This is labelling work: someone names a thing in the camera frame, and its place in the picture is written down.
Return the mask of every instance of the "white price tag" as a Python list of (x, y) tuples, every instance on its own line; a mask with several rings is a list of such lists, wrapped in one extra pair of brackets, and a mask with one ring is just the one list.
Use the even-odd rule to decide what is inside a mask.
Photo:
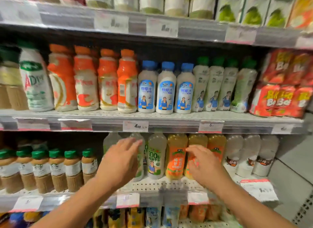
[(148, 121), (123, 121), (123, 131), (125, 132), (148, 132)]
[(128, 34), (128, 22), (128, 16), (97, 11), (95, 13), (94, 26), (96, 30)]
[(257, 30), (253, 27), (229, 25), (225, 42), (252, 45), (255, 42), (256, 33)]
[(92, 131), (92, 123), (89, 119), (58, 119), (62, 131)]
[(14, 117), (19, 131), (51, 131), (47, 118), (20, 118)]
[(116, 208), (139, 207), (140, 194), (119, 194), (116, 196)]
[(313, 37), (299, 36), (295, 47), (299, 49), (313, 50)]
[(200, 205), (209, 203), (209, 197), (206, 192), (188, 192), (187, 199), (189, 205)]
[(43, 25), (37, 4), (33, 1), (0, 0), (0, 13), (5, 23)]
[(147, 36), (178, 37), (178, 21), (147, 18)]
[(222, 133), (225, 121), (201, 121), (199, 124), (198, 133)]
[(44, 197), (42, 196), (22, 196), (16, 201), (10, 212), (37, 211)]
[(268, 179), (245, 179), (241, 180), (240, 185), (260, 202), (278, 201), (273, 185)]
[(271, 134), (291, 134), (294, 124), (275, 124)]

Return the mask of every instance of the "bottle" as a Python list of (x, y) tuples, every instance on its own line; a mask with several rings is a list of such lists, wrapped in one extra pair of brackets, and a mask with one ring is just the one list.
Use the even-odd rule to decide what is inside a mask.
[(117, 63), (114, 51), (101, 50), (98, 68), (100, 108), (106, 111), (117, 110)]
[(118, 104), (117, 110), (122, 113), (137, 111), (137, 84), (138, 73), (134, 51), (121, 50), (122, 58), (119, 60), (118, 76)]
[(218, 93), (221, 89), (224, 74), (224, 57), (215, 57), (210, 67), (210, 76), (204, 94), (204, 111), (216, 111)]
[(98, 161), (93, 148), (83, 150), (83, 157), (81, 158), (81, 166), (83, 170), (84, 183), (92, 179), (98, 169)]
[(157, 75), (154, 61), (142, 61), (142, 72), (138, 76), (138, 111), (153, 113), (155, 107), (155, 91)]
[(55, 110), (66, 112), (77, 110), (77, 100), (72, 57), (53, 52), (62, 52), (63, 48), (64, 46), (55, 44), (50, 47), (52, 53), (49, 55), (48, 71), (53, 88)]
[(156, 112), (160, 114), (173, 113), (176, 76), (173, 74), (173, 62), (162, 62), (162, 72), (157, 77)]
[(162, 225), (166, 228), (178, 228), (180, 207), (164, 207)]
[(224, 148), (226, 144), (226, 137), (222, 134), (208, 134), (207, 148), (214, 153), (214, 155), (221, 162), (223, 159)]
[(16, 193), (24, 188), (16, 162), (15, 151), (4, 148), (0, 150), (0, 177), (7, 193)]
[(221, 89), (218, 93), (217, 110), (221, 111), (229, 110), (230, 99), (236, 84), (237, 73), (238, 73), (238, 61), (232, 58), (228, 59), (227, 67), (225, 67), (224, 69)]
[(186, 219), (188, 216), (189, 205), (180, 205), (179, 219)]
[(81, 171), (81, 160), (75, 150), (65, 151), (64, 156), (68, 191), (74, 193), (84, 185), (83, 173)]
[(256, 158), (261, 148), (259, 135), (245, 135), (243, 149), (240, 152), (240, 159), (236, 168), (236, 174), (248, 178), (255, 165)]
[(35, 222), (39, 221), (39, 219), (41, 218), (41, 212), (37, 211), (25, 212), (23, 218), (27, 224), (26, 228), (28, 228), (31, 227)]
[(32, 165), (39, 193), (45, 194), (53, 190), (48, 152), (37, 150), (32, 152)]
[(67, 189), (67, 181), (65, 175), (64, 152), (55, 148), (49, 151), (49, 157), (51, 177), (54, 188), (57, 192), (65, 191)]
[(237, 74), (235, 96), (230, 105), (232, 112), (244, 113), (248, 110), (248, 99), (254, 85), (257, 71), (256, 61), (248, 59), (243, 63), (243, 68)]
[(125, 209), (109, 209), (108, 226), (109, 228), (126, 228)]
[(233, 177), (237, 170), (237, 164), (244, 145), (244, 140), (241, 135), (226, 135), (226, 139), (222, 165), (228, 174)]
[(32, 147), (30, 145), (19, 147), (16, 151), (16, 155), (18, 156), (16, 162), (18, 163), (18, 169), (21, 174), (24, 188), (27, 191), (35, 190), (37, 187), (31, 163), (33, 160)]
[(184, 171), (188, 137), (186, 134), (170, 134), (166, 147), (166, 171), (169, 179), (181, 179)]
[(275, 135), (261, 136), (261, 149), (256, 159), (252, 173), (265, 177), (272, 166), (274, 157), (278, 150), (279, 139)]
[(18, 65), (19, 52), (15, 48), (0, 47), (0, 78), (3, 84), (0, 106), (7, 104), (14, 110), (28, 110), (27, 97), (23, 89)]
[(74, 73), (78, 109), (81, 111), (99, 109), (97, 75), (92, 57), (76, 55)]
[(150, 228), (161, 228), (162, 207), (147, 207), (146, 226)]
[(198, 65), (193, 69), (193, 74), (196, 78), (194, 86), (193, 102), (191, 105), (191, 111), (201, 112), (204, 108), (204, 93), (209, 80), (209, 57), (198, 57)]
[(189, 210), (189, 218), (191, 222), (203, 223), (207, 209), (207, 205), (191, 205)]
[(108, 149), (118, 143), (118, 141), (122, 139), (122, 137), (118, 134), (118, 132), (110, 132), (106, 138), (103, 140), (103, 154), (106, 154)]
[(147, 174), (151, 179), (160, 179), (164, 174), (167, 139), (163, 133), (154, 133), (149, 138)]
[(135, 177), (132, 179), (132, 182), (138, 182), (142, 180), (143, 178), (143, 157), (144, 157), (144, 151), (145, 151), (145, 139), (143, 138), (142, 135), (140, 135), (139, 132), (133, 132), (131, 133), (130, 137), (135, 138), (136, 140), (142, 140), (141, 146), (138, 148), (138, 154), (137, 154), (137, 159), (138, 159), (138, 169)]
[(191, 112), (191, 102), (194, 93), (196, 78), (192, 74), (194, 64), (183, 63), (182, 72), (177, 77), (177, 90), (174, 111), (188, 114)]
[(29, 110), (44, 112), (54, 109), (47, 67), (39, 50), (26, 41), (19, 41), (18, 45), (21, 48), (19, 69)]
[[(188, 146), (190, 145), (201, 145), (206, 148), (208, 145), (208, 137), (205, 134), (189, 134)], [(188, 179), (193, 179), (192, 175), (189, 172), (189, 163), (193, 163), (194, 159), (195, 156), (193, 154), (187, 153), (187, 164), (184, 169), (184, 175)]]
[(145, 226), (145, 210), (141, 207), (127, 209), (127, 228), (143, 228)]

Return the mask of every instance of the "person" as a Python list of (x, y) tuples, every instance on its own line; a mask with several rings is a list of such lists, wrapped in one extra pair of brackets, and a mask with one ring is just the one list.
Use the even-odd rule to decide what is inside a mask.
[[(136, 175), (137, 151), (142, 140), (119, 140), (101, 160), (96, 176), (68, 200), (37, 221), (32, 228), (83, 228), (98, 208)], [(294, 224), (250, 196), (229, 177), (219, 160), (207, 148), (190, 145), (195, 156), (189, 164), (193, 178), (214, 192), (246, 228), (296, 228)]]

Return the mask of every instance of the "blue label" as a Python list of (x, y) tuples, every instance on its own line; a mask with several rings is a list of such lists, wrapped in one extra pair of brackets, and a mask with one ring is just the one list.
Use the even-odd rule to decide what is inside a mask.
[(159, 228), (161, 211), (157, 207), (147, 207), (146, 225), (151, 228)]
[(190, 82), (182, 82), (179, 86), (177, 109), (190, 110), (193, 99), (194, 85)]
[(138, 89), (138, 108), (153, 109), (154, 84), (151, 80), (142, 80)]
[(160, 110), (172, 110), (174, 99), (175, 84), (172, 81), (160, 83), (158, 108)]

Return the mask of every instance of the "orange juice bottle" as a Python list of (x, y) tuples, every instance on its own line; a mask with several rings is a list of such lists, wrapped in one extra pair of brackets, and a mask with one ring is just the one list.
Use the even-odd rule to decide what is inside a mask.
[(166, 171), (169, 179), (181, 179), (184, 171), (188, 137), (186, 134), (170, 134), (166, 147)]
[[(190, 145), (202, 145), (204, 147), (207, 147), (208, 137), (205, 134), (190, 134), (188, 136), (188, 146)], [(184, 175), (188, 179), (194, 179), (189, 173), (189, 162), (193, 162), (194, 158), (195, 156), (193, 154), (187, 153), (187, 165), (184, 169)]]
[(99, 108), (98, 80), (92, 57), (85, 54), (90, 51), (86, 47), (75, 46), (74, 57), (75, 88), (78, 109), (81, 111), (94, 111)]
[(117, 110), (117, 63), (114, 51), (102, 49), (101, 56), (98, 69), (100, 108), (107, 111)]
[(67, 55), (69, 49), (65, 46), (51, 44), (49, 55), (49, 77), (54, 96), (54, 107), (57, 111), (77, 109), (74, 70), (72, 57)]
[(122, 113), (137, 111), (137, 83), (138, 72), (134, 60), (134, 51), (121, 50), (118, 76), (118, 104), (117, 110)]
[(221, 162), (223, 159), (224, 148), (226, 144), (226, 137), (222, 134), (208, 134), (208, 149)]

